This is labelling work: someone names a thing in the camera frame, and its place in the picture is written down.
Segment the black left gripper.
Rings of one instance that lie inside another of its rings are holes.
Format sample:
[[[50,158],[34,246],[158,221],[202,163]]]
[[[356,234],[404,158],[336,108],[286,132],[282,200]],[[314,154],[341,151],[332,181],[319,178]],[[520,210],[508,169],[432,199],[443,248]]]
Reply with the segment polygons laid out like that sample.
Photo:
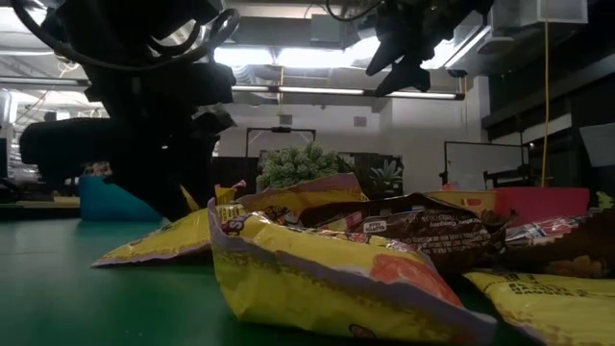
[[[37,122],[20,136],[19,154],[49,179],[69,178],[89,162],[107,161],[107,183],[118,185],[170,221],[215,196],[211,182],[216,139],[233,121],[217,107],[233,101],[236,78],[224,64],[197,62],[141,75],[102,72],[86,96],[105,118]]]

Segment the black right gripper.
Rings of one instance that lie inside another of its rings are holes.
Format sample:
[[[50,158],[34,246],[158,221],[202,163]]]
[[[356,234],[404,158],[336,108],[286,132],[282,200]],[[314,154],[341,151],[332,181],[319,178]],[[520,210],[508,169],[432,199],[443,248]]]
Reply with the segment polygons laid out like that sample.
[[[455,28],[471,13],[487,15],[495,0],[384,0],[377,7],[376,34],[380,45],[365,73],[373,76],[391,65],[374,91],[383,97],[407,87],[427,92],[431,75],[413,59],[431,59],[434,47],[451,40]]]

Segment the yellow Sour Patch Kids pack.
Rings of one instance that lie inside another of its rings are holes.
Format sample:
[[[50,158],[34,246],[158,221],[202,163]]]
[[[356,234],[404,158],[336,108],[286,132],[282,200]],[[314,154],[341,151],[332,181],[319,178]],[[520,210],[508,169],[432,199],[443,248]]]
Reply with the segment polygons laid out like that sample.
[[[615,280],[543,274],[465,275],[503,320],[547,346],[615,346]]]
[[[210,248],[209,211],[203,209],[109,251],[91,266],[99,268],[172,260]]]

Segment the brown chocolate bar wrapper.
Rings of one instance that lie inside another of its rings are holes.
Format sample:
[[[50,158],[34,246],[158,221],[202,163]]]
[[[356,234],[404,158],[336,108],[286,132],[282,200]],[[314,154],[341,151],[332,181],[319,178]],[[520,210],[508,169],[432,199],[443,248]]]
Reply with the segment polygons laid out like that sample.
[[[350,233],[397,240],[430,257],[443,274],[486,264],[505,247],[511,219],[486,210],[479,214],[422,193],[364,202],[339,202],[301,212],[302,226],[316,229],[359,214]]]
[[[510,246],[500,255],[498,263],[509,270],[615,279],[615,209],[587,218],[554,240]]]

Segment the narrow white red candy wrapper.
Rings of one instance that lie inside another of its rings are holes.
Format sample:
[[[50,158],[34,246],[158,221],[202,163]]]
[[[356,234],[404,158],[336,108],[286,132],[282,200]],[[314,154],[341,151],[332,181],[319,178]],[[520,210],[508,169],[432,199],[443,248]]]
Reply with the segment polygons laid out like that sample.
[[[586,216],[557,216],[525,225],[508,228],[506,242],[519,242],[545,237],[560,237],[569,234],[586,220]]]

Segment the blue plastic bin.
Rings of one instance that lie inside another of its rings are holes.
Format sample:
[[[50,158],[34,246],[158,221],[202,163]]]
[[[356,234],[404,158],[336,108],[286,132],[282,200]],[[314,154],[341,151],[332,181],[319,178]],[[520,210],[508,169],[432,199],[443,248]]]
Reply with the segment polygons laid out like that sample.
[[[82,176],[79,190],[81,217],[85,221],[162,220],[150,206],[119,186],[106,184],[102,176]]]

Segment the patterned cloth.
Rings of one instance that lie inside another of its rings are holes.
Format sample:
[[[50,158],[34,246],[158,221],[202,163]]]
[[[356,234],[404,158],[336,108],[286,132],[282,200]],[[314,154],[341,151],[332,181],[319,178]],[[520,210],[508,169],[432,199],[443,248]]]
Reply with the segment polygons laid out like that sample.
[[[85,176],[107,177],[112,174],[111,165],[108,161],[89,162],[84,166]]]

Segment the long LED light bar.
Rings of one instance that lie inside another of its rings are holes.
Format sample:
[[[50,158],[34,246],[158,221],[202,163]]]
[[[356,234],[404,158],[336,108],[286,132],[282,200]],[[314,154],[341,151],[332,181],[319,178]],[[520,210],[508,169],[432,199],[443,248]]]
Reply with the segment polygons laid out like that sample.
[[[394,91],[379,95],[374,89],[311,87],[311,86],[257,86],[237,85],[232,87],[233,92],[275,93],[275,94],[313,94],[332,96],[356,96],[373,98],[400,98],[425,100],[461,101],[465,99],[464,93],[421,92],[421,91]]]

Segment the small succulent in black pot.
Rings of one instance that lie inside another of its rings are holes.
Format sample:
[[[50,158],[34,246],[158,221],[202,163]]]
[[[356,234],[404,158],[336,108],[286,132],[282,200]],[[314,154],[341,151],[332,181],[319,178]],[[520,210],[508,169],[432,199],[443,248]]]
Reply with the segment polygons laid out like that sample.
[[[396,161],[385,160],[381,167],[370,168],[370,180],[384,192],[395,192],[403,188],[403,168]]]

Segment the pale green potted succulent bush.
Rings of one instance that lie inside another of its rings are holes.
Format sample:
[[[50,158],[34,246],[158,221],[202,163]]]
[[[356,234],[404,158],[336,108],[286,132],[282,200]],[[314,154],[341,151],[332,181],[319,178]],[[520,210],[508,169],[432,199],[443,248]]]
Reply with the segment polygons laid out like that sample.
[[[286,147],[264,156],[261,173],[257,176],[260,189],[285,188],[338,172],[338,155],[325,150],[316,142],[304,147]]]

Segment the yellow purple Sour Patch pack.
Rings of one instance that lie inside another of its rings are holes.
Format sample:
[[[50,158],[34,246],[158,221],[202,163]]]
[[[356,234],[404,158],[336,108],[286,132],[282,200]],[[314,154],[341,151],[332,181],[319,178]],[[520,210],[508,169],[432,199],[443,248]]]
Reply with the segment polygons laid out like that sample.
[[[208,205],[215,276],[241,321],[319,334],[488,345],[495,318],[465,308],[424,254],[379,236],[296,229]]]
[[[298,218],[304,210],[332,203],[364,201],[354,173],[337,173],[284,188],[240,197],[237,202],[248,211],[262,211],[270,219],[290,215]]]

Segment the pale yellow plastic bin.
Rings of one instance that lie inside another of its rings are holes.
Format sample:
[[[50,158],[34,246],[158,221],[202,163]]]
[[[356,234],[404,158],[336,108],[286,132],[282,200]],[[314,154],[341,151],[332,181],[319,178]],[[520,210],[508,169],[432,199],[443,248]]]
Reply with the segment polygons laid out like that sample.
[[[425,195],[469,210],[478,216],[482,216],[486,211],[494,211],[496,205],[496,193],[489,190],[438,190],[425,192]]]

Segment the red plastic bin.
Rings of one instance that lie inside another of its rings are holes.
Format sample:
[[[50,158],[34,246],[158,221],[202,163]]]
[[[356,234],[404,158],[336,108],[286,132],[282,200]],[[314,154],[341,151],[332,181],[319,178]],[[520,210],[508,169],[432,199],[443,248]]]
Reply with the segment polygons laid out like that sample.
[[[495,188],[495,212],[515,214],[512,227],[587,212],[590,193],[582,187],[499,187]]]

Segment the grey panel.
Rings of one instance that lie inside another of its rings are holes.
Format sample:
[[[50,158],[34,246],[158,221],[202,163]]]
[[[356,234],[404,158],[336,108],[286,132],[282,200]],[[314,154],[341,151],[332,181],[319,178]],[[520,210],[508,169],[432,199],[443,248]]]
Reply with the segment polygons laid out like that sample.
[[[615,165],[615,122],[579,129],[593,167]]]

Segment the black rig frame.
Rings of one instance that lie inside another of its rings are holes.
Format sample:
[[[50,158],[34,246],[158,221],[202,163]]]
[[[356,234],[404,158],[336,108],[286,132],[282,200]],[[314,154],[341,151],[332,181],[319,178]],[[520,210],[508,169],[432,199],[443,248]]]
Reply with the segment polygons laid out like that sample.
[[[251,132],[259,132],[259,134],[257,136],[250,138]],[[312,139],[311,140],[306,139],[307,142],[315,141],[317,137],[317,131],[313,129],[298,129],[298,128],[291,128],[291,127],[285,127],[285,126],[277,126],[277,127],[270,127],[270,128],[248,127],[246,128],[246,132],[245,132],[244,158],[249,158],[251,143],[255,139],[257,139],[260,136],[260,134],[263,132],[270,132],[270,133],[275,133],[275,134],[309,133],[311,134]]]

